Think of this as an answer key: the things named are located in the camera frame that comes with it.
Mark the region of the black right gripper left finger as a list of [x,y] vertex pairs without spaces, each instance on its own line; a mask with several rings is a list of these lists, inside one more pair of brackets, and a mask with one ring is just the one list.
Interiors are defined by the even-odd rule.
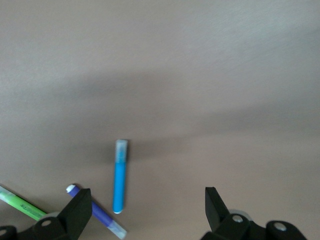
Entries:
[[92,216],[89,188],[81,189],[57,216],[45,217],[17,232],[13,225],[0,227],[2,240],[77,240]]

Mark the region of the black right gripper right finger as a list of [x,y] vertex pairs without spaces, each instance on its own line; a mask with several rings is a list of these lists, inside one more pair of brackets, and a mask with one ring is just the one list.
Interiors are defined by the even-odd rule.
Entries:
[[205,188],[205,214],[211,231],[203,240],[305,240],[293,224],[271,220],[265,227],[241,213],[231,213],[215,187]]

